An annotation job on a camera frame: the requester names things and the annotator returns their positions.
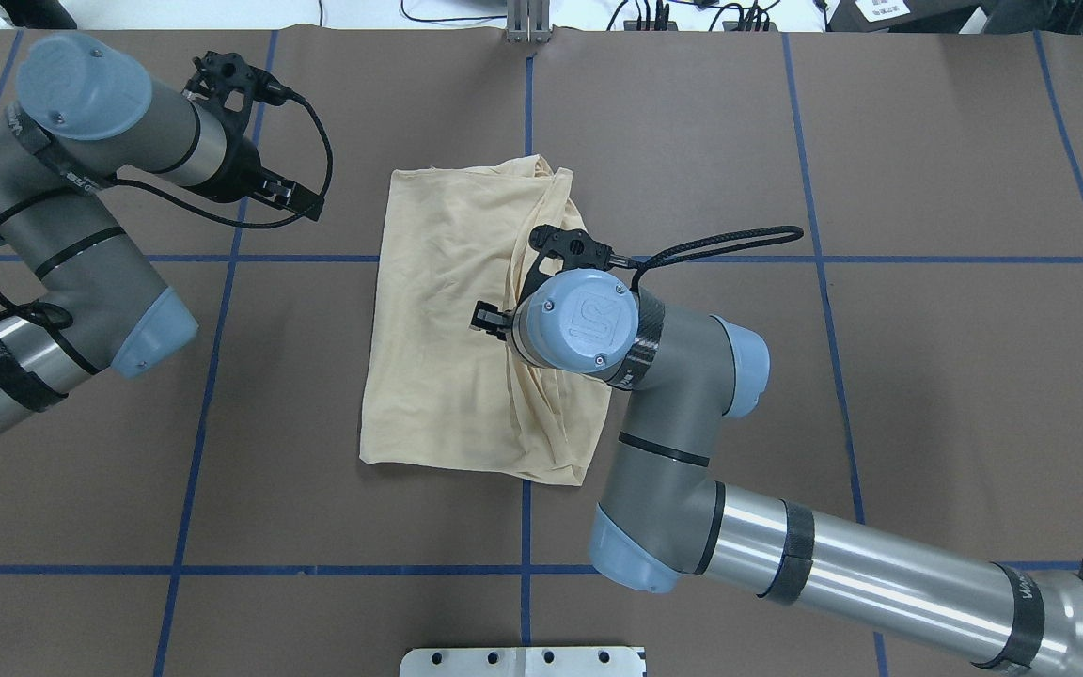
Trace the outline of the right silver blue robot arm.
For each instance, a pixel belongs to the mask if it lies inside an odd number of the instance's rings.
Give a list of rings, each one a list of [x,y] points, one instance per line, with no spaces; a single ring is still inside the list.
[[[1083,547],[1083,262],[703,262],[645,287],[771,347],[712,471],[963,556],[1069,578]],[[487,575],[418,647],[632,645],[652,676],[973,676],[966,660],[690,575],[631,591],[588,567],[584,489],[530,493],[519,600]]]

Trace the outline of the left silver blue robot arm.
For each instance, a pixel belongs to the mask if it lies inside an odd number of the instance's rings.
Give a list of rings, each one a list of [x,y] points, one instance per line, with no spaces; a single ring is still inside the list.
[[[263,165],[257,103],[305,95],[237,53],[194,58],[181,91],[77,31],[36,41],[0,120],[0,433],[95,374],[133,378],[198,325],[106,206],[126,166],[216,204],[245,198],[319,219],[326,188]]]

